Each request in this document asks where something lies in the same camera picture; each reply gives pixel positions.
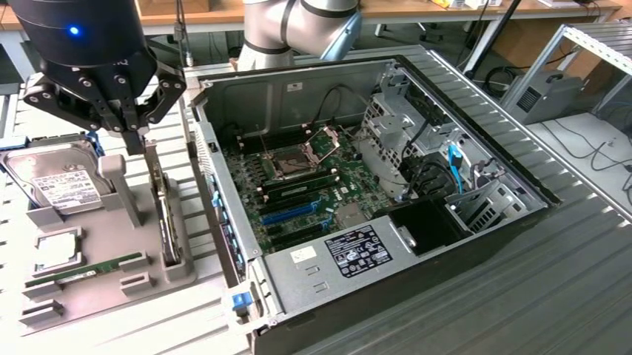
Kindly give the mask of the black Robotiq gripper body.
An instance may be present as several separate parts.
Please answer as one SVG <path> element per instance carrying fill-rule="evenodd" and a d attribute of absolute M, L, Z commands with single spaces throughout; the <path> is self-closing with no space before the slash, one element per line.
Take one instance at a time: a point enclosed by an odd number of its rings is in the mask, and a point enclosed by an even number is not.
<path fill-rule="evenodd" d="M 69 91 L 83 104 L 128 105 L 159 64 L 132 1 L 11 1 L 41 57 L 44 82 L 24 94 L 29 104 L 55 107 Z"/>

